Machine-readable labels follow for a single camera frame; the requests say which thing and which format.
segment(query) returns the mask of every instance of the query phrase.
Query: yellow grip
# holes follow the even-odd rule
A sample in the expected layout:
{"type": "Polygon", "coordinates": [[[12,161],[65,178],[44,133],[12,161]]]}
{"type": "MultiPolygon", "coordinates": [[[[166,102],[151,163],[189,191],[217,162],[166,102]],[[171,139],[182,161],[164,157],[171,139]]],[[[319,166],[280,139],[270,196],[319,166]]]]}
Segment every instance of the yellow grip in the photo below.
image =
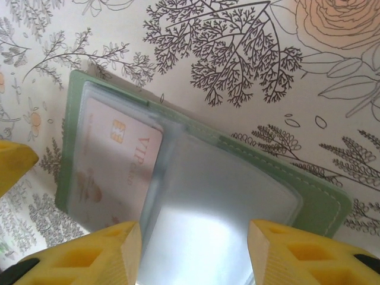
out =
{"type": "Polygon", "coordinates": [[[37,154],[27,145],[0,140],[0,197],[37,162],[37,154]]]}

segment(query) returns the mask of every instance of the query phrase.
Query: orange flower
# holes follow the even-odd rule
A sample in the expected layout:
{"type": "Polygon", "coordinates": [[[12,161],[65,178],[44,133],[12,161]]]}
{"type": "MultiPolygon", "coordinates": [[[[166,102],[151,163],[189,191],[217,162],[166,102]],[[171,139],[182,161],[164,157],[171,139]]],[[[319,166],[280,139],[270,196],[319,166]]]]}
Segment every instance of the orange flower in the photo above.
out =
{"type": "Polygon", "coordinates": [[[38,113],[33,112],[30,115],[30,122],[31,122],[31,131],[33,132],[33,135],[36,137],[38,136],[40,132],[41,116],[38,113]]]}
{"type": "Polygon", "coordinates": [[[5,92],[5,80],[3,73],[0,72],[0,93],[5,92]]]}
{"type": "Polygon", "coordinates": [[[380,0],[296,0],[299,40],[321,52],[359,58],[380,42],[380,0]]]}

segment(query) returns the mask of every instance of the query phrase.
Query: wallpaper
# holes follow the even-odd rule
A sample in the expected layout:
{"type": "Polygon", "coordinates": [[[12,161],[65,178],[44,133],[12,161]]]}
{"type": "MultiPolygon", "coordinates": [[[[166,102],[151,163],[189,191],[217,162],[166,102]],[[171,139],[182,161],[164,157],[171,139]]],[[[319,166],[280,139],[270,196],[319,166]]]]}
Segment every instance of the wallpaper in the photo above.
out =
{"type": "Polygon", "coordinates": [[[156,98],[341,187],[380,255],[378,0],[3,0],[0,138],[40,161],[0,200],[0,268],[86,233],[57,210],[69,73],[156,98]]]}

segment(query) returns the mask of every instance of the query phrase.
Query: card chip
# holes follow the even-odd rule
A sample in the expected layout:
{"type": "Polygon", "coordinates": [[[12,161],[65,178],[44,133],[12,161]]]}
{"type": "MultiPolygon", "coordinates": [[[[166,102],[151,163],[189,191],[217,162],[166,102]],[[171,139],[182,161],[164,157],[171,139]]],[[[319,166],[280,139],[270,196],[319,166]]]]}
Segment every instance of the card chip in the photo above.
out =
{"type": "Polygon", "coordinates": [[[121,144],[123,142],[124,132],[125,125],[122,122],[119,122],[118,120],[113,120],[111,139],[121,144]]]}

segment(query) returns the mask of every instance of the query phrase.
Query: yellow plastic block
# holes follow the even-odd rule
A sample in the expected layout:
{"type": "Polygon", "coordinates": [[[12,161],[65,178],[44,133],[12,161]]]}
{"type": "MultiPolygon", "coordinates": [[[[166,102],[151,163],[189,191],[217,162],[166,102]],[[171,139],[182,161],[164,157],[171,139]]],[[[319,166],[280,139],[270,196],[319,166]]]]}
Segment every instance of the yellow plastic block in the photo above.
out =
{"type": "Polygon", "coordinates": [[[380,284],[380,275],[354,257],[370,253],[270,221],[251,221],[248,249],[256,285],[380,284]]]}
{"type": "Polygon", "coordinates": [[[16,285],[135,285],[141,255],[137,222],[124,222],[45,249],[16,285]]]}
{"type": "Polygon", "coordinates": [[[0,197],[37,161],[37,154],[27,145],[0,140],[0,197]]]}

